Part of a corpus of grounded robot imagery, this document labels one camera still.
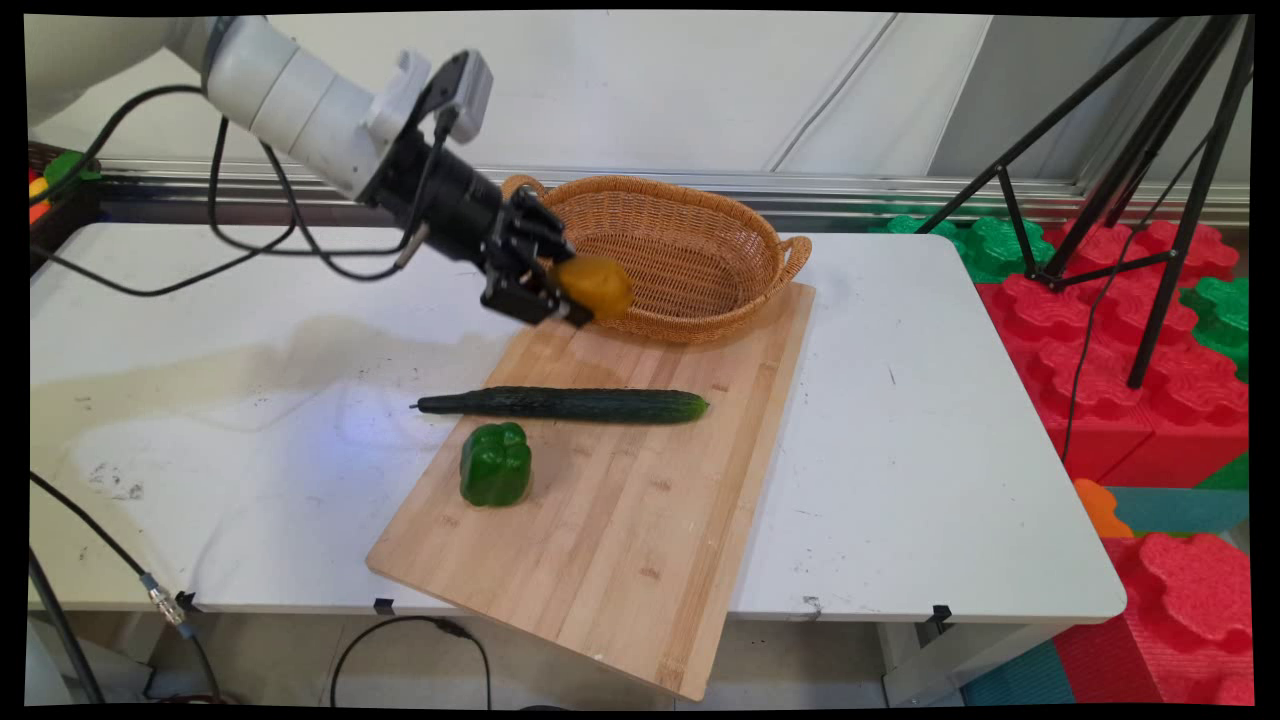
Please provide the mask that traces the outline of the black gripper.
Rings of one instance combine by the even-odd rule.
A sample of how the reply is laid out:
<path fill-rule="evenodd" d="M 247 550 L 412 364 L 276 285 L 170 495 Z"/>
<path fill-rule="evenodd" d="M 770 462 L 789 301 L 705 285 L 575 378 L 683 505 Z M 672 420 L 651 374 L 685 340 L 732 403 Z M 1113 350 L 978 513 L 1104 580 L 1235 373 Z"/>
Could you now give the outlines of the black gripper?
<path fill-rule="evenodd" d="M 484 272 L 484 307 L 527 325 L 557 320 L 582 327 L 593 322 L 593 311 L 548 272 L 536 269 L 520 278 L 520 264 L 492 255 L 489 247 L 497 243 L 506 206 L 498 186 L 442 141 L 429 143 L 422 131 L 408 128 L 396 137 L 364 191 L 364 204 L 392 215 L 403 231 L 403 250 L 424 233 L 428 247 Z M 508 236 L 552 264 L 577 256 L 564 223 L 534 190 L 516 190 L 508 199 Z"/>

